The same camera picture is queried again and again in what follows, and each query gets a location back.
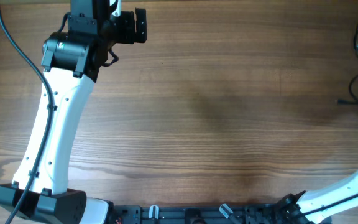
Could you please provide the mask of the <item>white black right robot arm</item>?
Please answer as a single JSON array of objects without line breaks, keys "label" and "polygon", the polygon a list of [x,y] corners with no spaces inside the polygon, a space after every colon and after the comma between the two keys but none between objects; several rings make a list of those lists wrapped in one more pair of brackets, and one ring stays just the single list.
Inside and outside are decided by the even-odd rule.
[{"label": "white black right robot arm", "polygon": [[288,194],[273,207],[274,223],[323,223],[331,215],[358,207],[358,170],[323,189]]}]

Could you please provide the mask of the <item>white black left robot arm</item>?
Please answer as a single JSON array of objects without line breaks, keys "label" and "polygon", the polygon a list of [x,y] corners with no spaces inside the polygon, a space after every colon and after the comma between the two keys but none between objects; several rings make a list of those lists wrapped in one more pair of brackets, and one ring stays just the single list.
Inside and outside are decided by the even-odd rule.
[{"label": "white black left robot arm", "polygon": [[35,72],[42,94],[23,160],[0,206],[11,217],[40,223],[122,223],[110,201],[68,187],[78,123],[99,70],[116,63],[116,44],[147,40],[147,12],[122,11],[119,1],[72,1],[60,28],[42,47]]}]

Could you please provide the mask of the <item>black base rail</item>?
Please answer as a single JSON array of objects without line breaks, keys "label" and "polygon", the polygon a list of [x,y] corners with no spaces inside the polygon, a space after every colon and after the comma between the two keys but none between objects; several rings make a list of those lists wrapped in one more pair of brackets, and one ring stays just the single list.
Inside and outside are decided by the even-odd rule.
[{"label": "black base rail", "polygon": [[273,204],[215,207],[116,206],[116,223],[132,224],[274,224],[310,223],[296,207],[278,208]]}]

